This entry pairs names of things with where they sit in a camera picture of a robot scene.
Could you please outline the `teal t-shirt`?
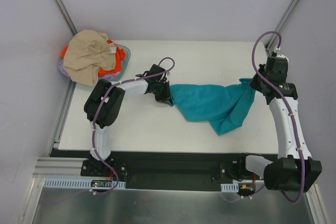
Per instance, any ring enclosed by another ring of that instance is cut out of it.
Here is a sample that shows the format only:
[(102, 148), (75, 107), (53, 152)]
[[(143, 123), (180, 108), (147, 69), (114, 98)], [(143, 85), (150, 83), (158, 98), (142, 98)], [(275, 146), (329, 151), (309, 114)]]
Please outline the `teal t-shirt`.
[(188, 122), (208, 122), (218, 136), (240, 128), (255, 100), (251, 78), (239, 84), (174, 84), (170, 87), (173, 105)]

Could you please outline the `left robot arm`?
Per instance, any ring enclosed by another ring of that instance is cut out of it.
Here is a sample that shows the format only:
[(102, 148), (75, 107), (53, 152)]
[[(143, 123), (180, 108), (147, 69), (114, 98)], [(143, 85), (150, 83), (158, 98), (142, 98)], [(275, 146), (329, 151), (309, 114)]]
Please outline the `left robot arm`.
[(110, 173), (110, 126), (116, 121), (125, 99), (143, 94), (153, 94), (156, 102), (173, 104), (170, 94), (169, 72), (153, 64), (150, 70), (134, 78), (119, 82), (99, 80), (85, 102), (84, 112), (92, 131), (90, 155), (96, 159), (92, 169), (99, 176)]

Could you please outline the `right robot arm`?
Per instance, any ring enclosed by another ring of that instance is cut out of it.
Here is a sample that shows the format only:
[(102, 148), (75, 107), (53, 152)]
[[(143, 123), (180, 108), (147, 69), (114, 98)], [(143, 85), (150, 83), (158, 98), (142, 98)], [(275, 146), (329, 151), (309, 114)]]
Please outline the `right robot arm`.
[(277, 160), (248, 155), (236, 166), (236, 173), (242, 179), (255, 173), (264, 179), (269, 190), (306, 193), (321, 174), (322, 165), (312, 158), (304, 140), (298, 117), (298, 94), (296, 86), (286, 81), (287, 72), (287, 57), (273, 54), (259, 66), (249, 84), (263, 94), (272, 113), (278, 140)]

